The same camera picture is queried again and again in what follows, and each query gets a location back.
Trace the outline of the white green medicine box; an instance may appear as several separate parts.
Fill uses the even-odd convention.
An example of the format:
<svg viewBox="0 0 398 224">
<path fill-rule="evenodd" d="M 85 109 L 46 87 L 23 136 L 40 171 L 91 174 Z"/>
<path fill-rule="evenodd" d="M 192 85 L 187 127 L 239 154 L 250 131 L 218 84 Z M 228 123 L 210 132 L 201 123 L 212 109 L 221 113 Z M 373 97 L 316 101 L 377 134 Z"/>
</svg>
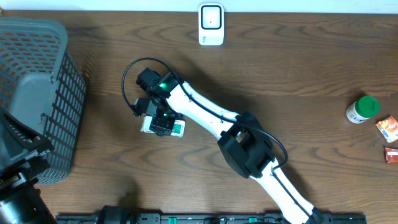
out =
<svg viewBox="0 0 398 224">
<path fill-rule="evenodd" d="M 152 116 L 146 116 L 143 119 L 143 124 L 141 126 L 141 132 L 143 133 L 150 133 L 150 134 L 155 134 L 154 131 L 150 130 L 150 125 L 153 120 Z M 184 120 L 176 120 L 174 122 L 174 126 L 172 128 L 172 132 L 170 133 L 170 136 L 175 136 L 182 138 L 185 130 L 185 121 Z"/>
</svg>

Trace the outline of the green lid jar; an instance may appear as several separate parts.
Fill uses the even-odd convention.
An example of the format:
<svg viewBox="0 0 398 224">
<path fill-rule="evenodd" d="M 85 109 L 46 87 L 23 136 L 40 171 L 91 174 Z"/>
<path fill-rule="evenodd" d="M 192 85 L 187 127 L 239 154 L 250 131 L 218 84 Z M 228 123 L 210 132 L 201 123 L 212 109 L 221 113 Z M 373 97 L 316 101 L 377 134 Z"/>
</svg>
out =
<svg viewBox="0 0 398 224">
<path fill-rule="evenodd" d="M 346 117 L 354 124 L 361 124 L 374 117 L 380 111 L 380 104 L 372 96 L 363 96 L 349 105 Z"/>
</svg>

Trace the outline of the orange snack packet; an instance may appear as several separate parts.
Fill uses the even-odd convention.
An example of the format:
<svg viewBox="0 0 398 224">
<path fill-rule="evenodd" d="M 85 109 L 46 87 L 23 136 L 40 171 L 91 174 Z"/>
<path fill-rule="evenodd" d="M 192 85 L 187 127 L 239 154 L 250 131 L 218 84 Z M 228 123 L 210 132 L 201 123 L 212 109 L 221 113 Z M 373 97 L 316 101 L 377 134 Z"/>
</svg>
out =
<svg viewBox="0 0 398 224">
<path fill-rule="evenodd" d="M 397 121 L 393 116 L 389 116 L 388 118 L 377 122 L 376 127 L 388 143 L 392 143 L 397 140 Z"/>
</svg>

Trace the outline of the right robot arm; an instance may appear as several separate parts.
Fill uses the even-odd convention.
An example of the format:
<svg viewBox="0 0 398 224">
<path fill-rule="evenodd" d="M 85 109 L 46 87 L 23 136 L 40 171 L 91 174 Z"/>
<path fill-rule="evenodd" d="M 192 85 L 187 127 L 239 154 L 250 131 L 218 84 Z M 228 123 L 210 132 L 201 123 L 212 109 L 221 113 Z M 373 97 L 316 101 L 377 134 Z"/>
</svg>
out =
<svg viewBox="0 0 398 224">
<path fill-rule="evenodd" d="M 183 136 L 187 116 L 209 131 L 227 164 L 255 180 L 274 200 L 289 223 L 322 223 L 321 212 L 307 201 L 282 171 L 273 151 L 276 139 L 248 112 L 228 111 L 198 94 L 187 82 L 146 68 L 136 83 L 147 93 L 134 106 L 144 114 L 141 130 L 158 136 Z"/>
</svg>

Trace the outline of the red chocolate bar wrapper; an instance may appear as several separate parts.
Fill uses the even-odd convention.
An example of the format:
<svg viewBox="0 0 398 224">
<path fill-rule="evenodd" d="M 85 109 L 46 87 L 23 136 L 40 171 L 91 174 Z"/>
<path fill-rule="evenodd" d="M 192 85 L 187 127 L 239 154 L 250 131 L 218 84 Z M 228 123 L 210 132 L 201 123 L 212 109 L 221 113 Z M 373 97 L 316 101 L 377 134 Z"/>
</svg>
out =
<svg viewBox="0 0 398 224">
<path fill-rule="evenodd" d="M 385 158 L 388 164 L 398 163 L 398 149 L 385 147 Z"/>
</svg>

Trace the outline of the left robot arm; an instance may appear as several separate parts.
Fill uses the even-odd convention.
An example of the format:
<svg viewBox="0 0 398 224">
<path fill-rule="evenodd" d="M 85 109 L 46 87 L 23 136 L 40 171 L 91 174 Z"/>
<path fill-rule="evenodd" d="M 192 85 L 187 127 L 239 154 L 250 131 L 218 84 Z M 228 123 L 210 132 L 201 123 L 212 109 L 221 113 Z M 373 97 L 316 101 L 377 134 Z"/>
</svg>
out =
<svg viewBox="0 0 398 224">
<path fill-rule="evenodd" d="M 34 185 L 50 167 L 51 141 L 1 109 L 1 223 L 55 223 Z"/>
</svg>

